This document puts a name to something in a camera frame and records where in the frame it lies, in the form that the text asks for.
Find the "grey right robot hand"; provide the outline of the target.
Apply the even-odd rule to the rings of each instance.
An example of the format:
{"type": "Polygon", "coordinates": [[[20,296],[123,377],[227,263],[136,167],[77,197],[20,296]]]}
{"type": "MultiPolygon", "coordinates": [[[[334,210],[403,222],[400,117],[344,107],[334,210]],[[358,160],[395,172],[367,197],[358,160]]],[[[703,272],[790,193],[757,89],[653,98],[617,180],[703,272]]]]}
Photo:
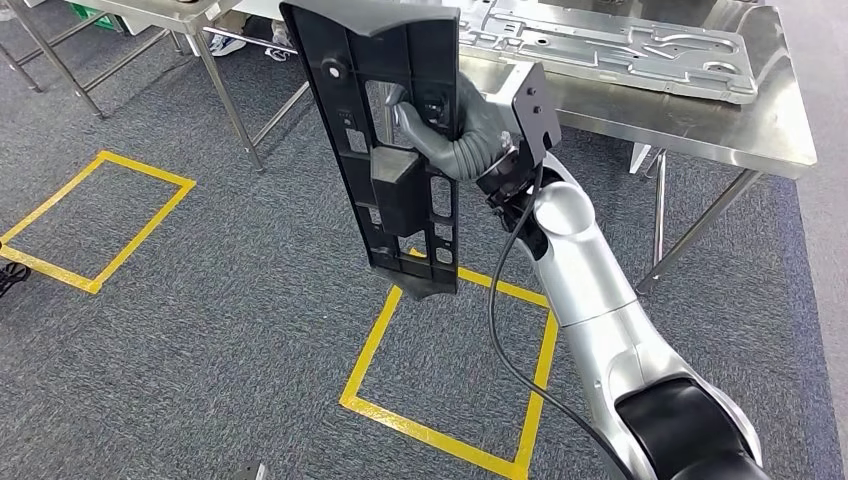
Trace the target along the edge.
{"type": "Polygon", "coordinates": [[[455,140],[428,127],[406,90],[394,84],[386,99],[397,123],[430,164],[457,181],[476,180],[512,147],[510,134],[497,109],[488,104],[467,76],[457,77],[460,136],[455,140]]]}

